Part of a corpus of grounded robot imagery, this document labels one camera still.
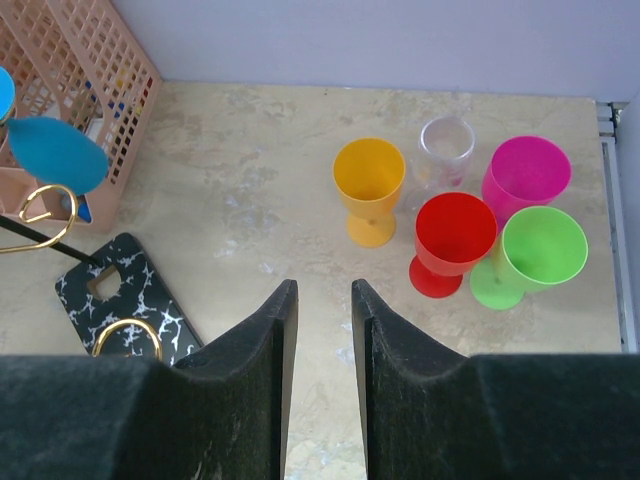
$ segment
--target green cup base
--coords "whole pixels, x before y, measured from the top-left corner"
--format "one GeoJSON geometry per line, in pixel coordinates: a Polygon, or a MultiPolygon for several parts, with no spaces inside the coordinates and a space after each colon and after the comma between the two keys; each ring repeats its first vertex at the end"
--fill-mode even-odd
{"type": "Polygon", "coordinates": [[[471,292],[482,305],[493,310],[508,310],[515,307],[524,292],[501,283],[495,274],[490,258],[485,258],[471,271],[471,292]]]}

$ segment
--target beige basket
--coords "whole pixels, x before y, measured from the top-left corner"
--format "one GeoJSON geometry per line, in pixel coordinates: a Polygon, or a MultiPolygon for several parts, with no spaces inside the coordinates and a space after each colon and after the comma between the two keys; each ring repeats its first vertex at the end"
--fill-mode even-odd
{"type": "MultiPolygon", "coordinates": [[[[151,61],[108,0],[0,0],[0,62],[19,118],[57,116],[104,148],[109,173],[85,196],[91,223],[77,225],[109,231],[162,83],[151,61]]],[[[16,216],[38,186],[0,129],[0,213],[16,216]]],[[[61,200],[51,192],[30,211],[66,222],[61,200]]]]}

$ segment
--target marble tabletop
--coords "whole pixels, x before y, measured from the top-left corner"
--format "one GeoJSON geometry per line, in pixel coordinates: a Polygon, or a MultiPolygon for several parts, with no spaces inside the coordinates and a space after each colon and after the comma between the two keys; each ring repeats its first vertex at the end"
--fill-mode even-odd
{"type": "MultiPolygon", "coordinates": [[[[354,279],[366,278],[397,312],[463,354],[620,350],[592,100],[167,83],[136,162],[113,234],[128,231],[142,242],[203,341],[252,313],[283,279],[299,282],[290,480],[365,477],[351,343],[354,279]],[[462,115],[476,132],[464,186],[472,193],[509,137],[541,135],[570,156],[574,178],[554,205],[589,240],[577,278],[495,312],[475,302],[468,278],[443,300],[413,290],[412,220],[401,211],[384,247],[350,241],[331,173],[342,146],[378,136],[410,158],[423,124],[447,113],[462,115]]],[[[412,186],[407,178],[405,191],[412,186]]],[[[67,243],[91,252],[112,235],[77,230],[67,243]]],[[[0,232],[0,245],[15,243],[0,232]]],[[[73,265],[53,251],[0,258],[0,353],[86,354],[53,289],[73,265]]]]}

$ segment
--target pink cup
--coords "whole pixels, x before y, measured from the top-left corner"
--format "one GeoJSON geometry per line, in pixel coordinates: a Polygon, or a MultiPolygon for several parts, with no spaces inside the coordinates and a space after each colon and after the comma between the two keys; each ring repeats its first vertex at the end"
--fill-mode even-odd
{"type": "Polygon", "coordinates": [[[570,181],[569,157],[557,145],[541,137],[514,137],[493,154],[482,181],[482,199],[502,228],[517,211],[550,204],[570,181]]]}

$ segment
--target black speckled base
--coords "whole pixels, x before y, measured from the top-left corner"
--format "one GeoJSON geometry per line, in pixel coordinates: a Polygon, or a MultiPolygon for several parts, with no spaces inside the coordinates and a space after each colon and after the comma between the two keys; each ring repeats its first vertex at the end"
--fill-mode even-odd
{"type": "MultiPolygon", "coordinates": [[[[173,365],[202,347],[202,342],[165,286],[138,241],[122,233],[93,254],[103,267],[79,264],[56,282],[56,293],[91,353],[100,332],[121,318],[138,318],[151,325],[162,340],[163,361],[173,365]],[[108,300],[96,298],[88,283],[110,266],[122,278],[120,290],[108,300]]],[[[103,354],[153,356],[153,343],[141,328],[123,327],[111,335],[103,354]]]]}

